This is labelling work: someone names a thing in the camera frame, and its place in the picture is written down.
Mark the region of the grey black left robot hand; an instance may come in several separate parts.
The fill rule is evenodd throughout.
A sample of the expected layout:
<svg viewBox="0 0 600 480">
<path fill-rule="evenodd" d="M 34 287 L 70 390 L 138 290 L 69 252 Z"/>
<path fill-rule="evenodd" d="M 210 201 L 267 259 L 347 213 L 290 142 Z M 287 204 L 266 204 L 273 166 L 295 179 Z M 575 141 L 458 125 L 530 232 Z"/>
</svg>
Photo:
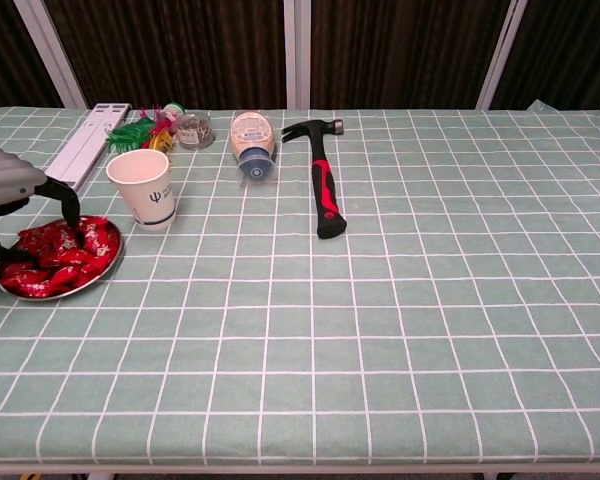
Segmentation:
<svg viewBox="0 0 600 480">
<path fill-rule="evenodd" d="M 47 176 L 30 162 L 0 148 L 0 217 L 9 215 L 29 203 L 33 195 L 59 200 L 67 224 L 76 228 L 80 221 L 77 194 L 66 183 Z M 32 256 L 0 243 L 0 262 L 25 262 Z"/>
</svg>

